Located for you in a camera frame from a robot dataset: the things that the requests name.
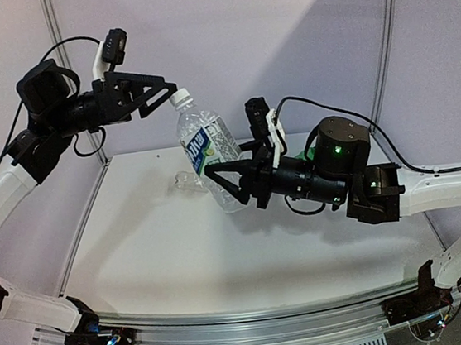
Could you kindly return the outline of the clear labelled water bottle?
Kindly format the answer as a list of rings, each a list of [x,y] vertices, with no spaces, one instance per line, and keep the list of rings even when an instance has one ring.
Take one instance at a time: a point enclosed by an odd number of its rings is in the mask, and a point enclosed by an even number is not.
[[[243,209],[226,189],[208,178],[204,169],[209,165],[237,161],[242,150],[226,127],[223,118],[214,110],[200,107],[187,89],[180,89],[170,97],[170,103],[179,113],[176,136],[202,187],[209,191],[225,213]]]

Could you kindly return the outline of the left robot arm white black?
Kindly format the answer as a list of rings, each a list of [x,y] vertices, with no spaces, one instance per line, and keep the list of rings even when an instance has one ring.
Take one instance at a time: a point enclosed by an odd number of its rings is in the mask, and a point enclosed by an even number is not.
[[[0,162],[0,228],[52,172],[75,135],[104,132],[107,125],[129,122],[133,112],[146,118],[176,92],[176,85],[161,76],[115,71],[121,63],[114,58],[100,65],[87,93],[79,91],[77,74],[53,59],[43,60],[18,82],[29,121]],[[78,299],[23,291],[0,278],[0,319],[44,325],[72,332],[84,345],[104,345],[107,336],[92,322],[96,318]]]

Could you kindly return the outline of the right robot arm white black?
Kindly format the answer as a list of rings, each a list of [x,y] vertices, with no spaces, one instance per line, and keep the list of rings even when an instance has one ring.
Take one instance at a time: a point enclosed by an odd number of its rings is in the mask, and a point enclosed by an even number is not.
[[[408,168],[396,163],[369,164],[369,130],[343,117],[326,117],[309,134],[302,159],[285,156],[279,132],[271,141],[251,141],[250,159],[208,165],[204,173],[239,203],[249,199],[265,208],[273,194],[307,199],[362,223],[394,222],[440,208],[461,206],[461,163]],[[461,237],[428,261],[431,281],[410,295],[410,308],[427,314],[461,276]]]

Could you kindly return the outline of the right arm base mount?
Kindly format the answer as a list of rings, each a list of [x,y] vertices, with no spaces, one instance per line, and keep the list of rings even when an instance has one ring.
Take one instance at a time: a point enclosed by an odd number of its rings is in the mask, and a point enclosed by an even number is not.
[[[381,308],[388,324],[409,323],[412,337],[430,343],[440,338],[442,332],[458,316],[461,310],[461,278],[457,281],[459,304],[453,306],[452,290],[418,283],[413,292],[385,299]]]

